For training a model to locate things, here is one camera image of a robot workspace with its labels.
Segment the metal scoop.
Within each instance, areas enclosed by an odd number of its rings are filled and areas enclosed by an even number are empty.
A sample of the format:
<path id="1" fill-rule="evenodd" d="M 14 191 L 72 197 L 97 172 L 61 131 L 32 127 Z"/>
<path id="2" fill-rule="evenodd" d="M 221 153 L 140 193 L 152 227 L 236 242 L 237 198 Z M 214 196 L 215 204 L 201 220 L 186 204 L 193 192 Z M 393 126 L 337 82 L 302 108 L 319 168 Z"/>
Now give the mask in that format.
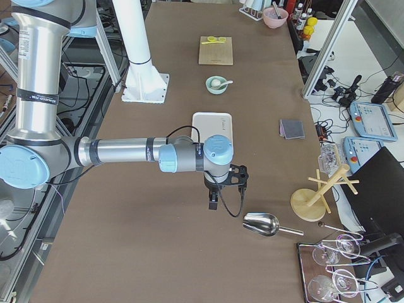
<path id="1" fill-rule="evenodd" d="M 287 232 L 290 234 L 303 236 L 301 230 L 282 227 L 278 218 L 270 213 L 250 212 L 244 215 L 243 227 L 265 237 L 271 237 L 278 232 Z"/>

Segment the light green bowl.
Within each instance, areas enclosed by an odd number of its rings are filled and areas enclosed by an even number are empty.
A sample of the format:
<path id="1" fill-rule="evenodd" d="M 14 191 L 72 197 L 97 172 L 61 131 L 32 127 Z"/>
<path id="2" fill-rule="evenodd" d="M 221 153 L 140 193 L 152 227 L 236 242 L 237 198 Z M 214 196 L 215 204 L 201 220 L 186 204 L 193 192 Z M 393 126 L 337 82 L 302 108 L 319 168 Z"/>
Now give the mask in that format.
<path id="1" fill-rule="evenodd" d="M 214 95 L 223 94 L 223 93 L 226 91 L 228 85 L 225 86 L 225 87 L 221 87 L 220 89 L 217 89 L 217 88 L 215 88 L 215 87 L 212 88 L 212 87 L 211 87 L 211 82 L 212 82 L 213 79 L 219 79 L 221 83 L 223 83 L 223 82 L 226 81 L 226 79 L 225 79 L 224 77 L 221 77 L 221 76 L 211 76 L 211 77 L 209 77 L 208 79 L 206 79 L 206 81 L 205 81 L 206 89 L 207 89 L 210 93 L 212 93 L 212 94 L 214 94 Z"/>

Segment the yellow plastic knife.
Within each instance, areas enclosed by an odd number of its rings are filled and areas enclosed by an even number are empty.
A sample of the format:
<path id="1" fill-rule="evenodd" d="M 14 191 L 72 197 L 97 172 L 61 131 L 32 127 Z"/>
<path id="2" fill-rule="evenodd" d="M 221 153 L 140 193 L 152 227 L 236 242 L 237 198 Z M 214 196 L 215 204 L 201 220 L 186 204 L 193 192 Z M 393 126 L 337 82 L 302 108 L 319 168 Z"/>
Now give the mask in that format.
<path id="1" fill-rule="evenodd" d="M 207 45 L 207 44 L 225 44 L 226 40 L 214 40 L 214 41 L 203 41 L 201 42 L 202 45 Z"/>

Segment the pink bowl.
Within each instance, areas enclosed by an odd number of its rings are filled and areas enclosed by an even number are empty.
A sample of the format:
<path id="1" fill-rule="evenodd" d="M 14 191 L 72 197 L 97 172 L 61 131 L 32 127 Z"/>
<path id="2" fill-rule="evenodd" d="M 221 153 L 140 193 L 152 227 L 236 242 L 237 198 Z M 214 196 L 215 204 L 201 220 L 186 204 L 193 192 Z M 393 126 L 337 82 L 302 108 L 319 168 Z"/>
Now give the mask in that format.
<path id="1" fill-rule="evenodd" d="M 282 8 L 279 8 L 278 12 L 280 14 L 280 18 L 278 18 L 278 15 L 276 14 L 274 7 L 266 8 L 263 11 L 264 23 L 269 28 L 279 28 L 286 23 L 287 18 L 289 17 L 288 12 Z"/>

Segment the grey folded cloth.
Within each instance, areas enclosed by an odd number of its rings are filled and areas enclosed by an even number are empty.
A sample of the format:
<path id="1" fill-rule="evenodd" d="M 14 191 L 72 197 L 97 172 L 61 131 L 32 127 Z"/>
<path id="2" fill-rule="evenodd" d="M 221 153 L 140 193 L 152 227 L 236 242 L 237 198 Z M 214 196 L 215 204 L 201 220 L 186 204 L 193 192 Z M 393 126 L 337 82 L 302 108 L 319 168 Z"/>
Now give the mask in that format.
<path id="1" fill-rule="evenodd" d="M 304 139 L 304 126 L 302 121 L 291 119 L 280 119 L 280 136 L 290 139 Z"/>

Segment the black monitor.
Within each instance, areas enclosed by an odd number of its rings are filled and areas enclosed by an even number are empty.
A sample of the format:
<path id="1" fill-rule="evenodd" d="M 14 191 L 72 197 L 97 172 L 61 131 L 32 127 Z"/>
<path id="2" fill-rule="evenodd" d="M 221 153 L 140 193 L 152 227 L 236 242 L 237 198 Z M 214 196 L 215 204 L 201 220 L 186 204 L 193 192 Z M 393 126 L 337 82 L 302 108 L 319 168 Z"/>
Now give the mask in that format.
<path id="1" fill-rule="evenodd" d="M 403 235 L 403 166 L 391 152 L 381 148 L 350 178 L 358 193 L 342 189 L 365 231 Z"/>

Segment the blue teach pendant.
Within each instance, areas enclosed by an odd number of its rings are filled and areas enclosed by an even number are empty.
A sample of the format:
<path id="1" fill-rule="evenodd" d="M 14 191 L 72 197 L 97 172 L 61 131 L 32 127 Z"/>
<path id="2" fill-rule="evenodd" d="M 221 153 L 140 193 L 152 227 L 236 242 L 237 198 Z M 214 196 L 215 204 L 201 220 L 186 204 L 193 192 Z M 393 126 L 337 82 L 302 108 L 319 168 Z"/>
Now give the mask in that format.
<path id="1" fill-rule="evenodd" d="M 382 147 L 382 140 L 347 136 L 343 139 L 343 151 L 351 173 L 358 171 Z"/>
<path id="2" fill-rule="evenodd" d="M 349 107 L 353 126 L 359 136 L 397 141 L 398 136 L 383 105 L 354 101 Z"/>

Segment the yellow sauce bottle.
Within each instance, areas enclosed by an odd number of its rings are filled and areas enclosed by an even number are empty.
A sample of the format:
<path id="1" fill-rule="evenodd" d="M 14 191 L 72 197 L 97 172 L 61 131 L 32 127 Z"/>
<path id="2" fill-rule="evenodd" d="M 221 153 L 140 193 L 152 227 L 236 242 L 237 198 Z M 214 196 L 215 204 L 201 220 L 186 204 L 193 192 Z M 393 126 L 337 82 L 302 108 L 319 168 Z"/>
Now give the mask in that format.
<path id="1" fill-rule="evenodd" d="M 314 33 L 314 27 L 318 23 L 318 19 L 315 17 L 310 17 L 307 19 L 304 29 L 302 31 L 302 39 L 310 40 L 312 34 Z"/>

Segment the white plastic tray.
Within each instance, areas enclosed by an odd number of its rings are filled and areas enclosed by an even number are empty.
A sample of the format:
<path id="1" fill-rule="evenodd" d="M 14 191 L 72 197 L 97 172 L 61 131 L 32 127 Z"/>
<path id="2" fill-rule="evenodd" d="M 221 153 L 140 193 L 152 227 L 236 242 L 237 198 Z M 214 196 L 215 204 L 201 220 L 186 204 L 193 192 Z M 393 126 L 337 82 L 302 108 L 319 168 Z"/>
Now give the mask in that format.
<path id="1" fill-rule="evenodd" d="M 233 142 L 232 116 L 229 113 L 196 112 L 193 114 L 191 138 L 195 142 L 204 143 L 210 136 L 220 134 Z"/>

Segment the wine glass rack tray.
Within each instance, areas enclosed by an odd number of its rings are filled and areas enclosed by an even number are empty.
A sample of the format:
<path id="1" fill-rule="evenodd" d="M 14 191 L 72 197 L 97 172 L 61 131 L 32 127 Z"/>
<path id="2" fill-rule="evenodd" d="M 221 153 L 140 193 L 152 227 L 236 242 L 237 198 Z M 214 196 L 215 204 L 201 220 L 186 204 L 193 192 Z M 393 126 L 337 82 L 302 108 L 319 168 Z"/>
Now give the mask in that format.
<path id="1" fill-rule="evenodd" d="M 358 240 L 359 245 L 360 245 L 360 240 L 361 237 L 359 235 L 353 235 L 353 234 L 348 234 L 353 236 L 355 239 Z M 369 292 L 373 291 L 378 288 L 378 284 L 375 282 L 368 282 L 367 280 L 363 278 L 357 278 L 354 273 L 354 266 L 362 266 L 362 265 L 368 265 L 371 263 L 371 260 L 368 257 L 365 257 L 361 255 L 361 252 L 359 256 L 355 259 L 347 259 L 342 257 L 341 260 L 339 261 L 338 264 L 335 265 L 328 265 L 328 266 L 321 266 L 318 265 L 312 257 L 312 252 L 314 248 L 320 243 L 316 244 L 306 244 L 306 243 L 298 243 L 297 244 L 297 256 L 298 256 L 298 261 L 299 261 L 299 268 L 300 268 L 300 277 L 302 281 L 302 292 L 304 295 L 304 301 L 305 302 L 316 302 L 310 295 L 307 290 L 309 282 L 318 275 L 324 275 L 328 277 L 332 277 L 332 274 L 334 271 L 339 270 L 339 269 L 344 269 L 348 270 L 351 272 L 354 277 L 356 278 L 358 284 L 359 284 L 359 292 L 356 296 L 358 296 L 360 293 L 364 292 Z"/>

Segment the clear glass mug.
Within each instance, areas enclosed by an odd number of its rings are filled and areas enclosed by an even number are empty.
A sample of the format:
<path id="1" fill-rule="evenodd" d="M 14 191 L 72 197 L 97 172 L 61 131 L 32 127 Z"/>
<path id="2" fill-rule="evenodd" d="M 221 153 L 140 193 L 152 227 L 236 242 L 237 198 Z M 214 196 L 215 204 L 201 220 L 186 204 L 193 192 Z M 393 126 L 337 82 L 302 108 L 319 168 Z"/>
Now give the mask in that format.
<path id="1" fill-rule="evenodd" d="M 320 147 L 318 156 L 319 170 L 327 175 L 332 175 L 341 165 L 340 146 L 337 143 L 326 143 Z"/>

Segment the white ceramic spoon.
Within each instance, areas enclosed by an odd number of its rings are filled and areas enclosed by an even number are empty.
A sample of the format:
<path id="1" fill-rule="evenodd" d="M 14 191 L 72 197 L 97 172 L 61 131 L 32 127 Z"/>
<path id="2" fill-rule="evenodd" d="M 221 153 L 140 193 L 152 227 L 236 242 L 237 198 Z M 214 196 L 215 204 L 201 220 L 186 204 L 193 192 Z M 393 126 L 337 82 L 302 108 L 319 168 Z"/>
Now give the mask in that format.
<path id="1" fill-rule="evenodd" d="M 221 87 L 225 87 L 225 86 L 227 86 L 227 85 L 229 85 L 229 84 L 232 84 L 232 83 L 233 83 L 232 80 L 225 81 L 225 82 L 221 83 L 221 84 L 218 86 L 218 89 L 220 89 Z"/>

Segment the clear wine glass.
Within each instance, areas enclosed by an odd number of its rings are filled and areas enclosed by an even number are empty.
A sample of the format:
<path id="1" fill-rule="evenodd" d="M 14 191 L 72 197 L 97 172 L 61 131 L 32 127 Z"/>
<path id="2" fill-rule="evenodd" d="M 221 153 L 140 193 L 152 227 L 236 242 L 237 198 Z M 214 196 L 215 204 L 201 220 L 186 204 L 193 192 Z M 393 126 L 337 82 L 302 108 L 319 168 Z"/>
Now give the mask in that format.
<path id="1" fill-rule="evenodd" d="M 313 250 L 313 260 L 321 266 L 338 264 L 342 257 L 355 259 L 360 254 L 357 239 L 348 234 L 339 235 L 335 240 L 320 242 Z"/>
<path id="2" fill-rule="evenodd" d="M 359 284 L 348 270 L 339 269 L 332 277 L 318 275 L 308 284 L 309 295 L 316 302 L 344 302 L 344 298 L 353 298 L 359 292 Z"/>

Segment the wooden cup stand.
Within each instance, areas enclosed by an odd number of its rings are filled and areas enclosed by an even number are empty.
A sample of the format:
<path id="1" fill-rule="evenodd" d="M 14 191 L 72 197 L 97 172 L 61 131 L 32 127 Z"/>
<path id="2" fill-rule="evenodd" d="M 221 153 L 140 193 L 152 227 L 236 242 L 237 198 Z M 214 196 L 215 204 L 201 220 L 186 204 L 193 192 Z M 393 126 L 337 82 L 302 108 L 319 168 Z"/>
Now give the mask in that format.
<path id="1" fill-rule="evenodd" d="M 324 217 L 325 213 L 331 213 L 331 209 L 328 206 L 324 195 L 334 185 L 347 185 L 354 194 L 358 194 L 354 184 L 358 184 L 360 181 L 351 181 L 348 179 L 347 172 L 350 170 L 350 167 L 348 164 L 342 163 L 338 147 L 334 145 L 333 148 L 338 167 L 332 176 L 327 181 L 321 180 L 320 177 L 308 177 L 310 181 L 318 184 L 318 190 L 298 189 L 291 196 L 290 205 L 294 213 L 305 221 L 317 222 Z"/>

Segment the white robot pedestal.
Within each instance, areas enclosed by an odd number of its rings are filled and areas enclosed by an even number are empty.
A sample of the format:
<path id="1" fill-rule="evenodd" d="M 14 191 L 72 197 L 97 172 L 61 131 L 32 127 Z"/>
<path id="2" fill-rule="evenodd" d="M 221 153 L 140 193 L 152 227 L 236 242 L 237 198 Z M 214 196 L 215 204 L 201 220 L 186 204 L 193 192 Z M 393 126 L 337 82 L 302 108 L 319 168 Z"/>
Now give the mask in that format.
<path id="1" fill-rule="evenodd" d="M 113 5 L 129 61 L 122 100 L 164 103 L 169 75 L 159 73 L 152 63 L 140 2 L 116 0 Z"/>

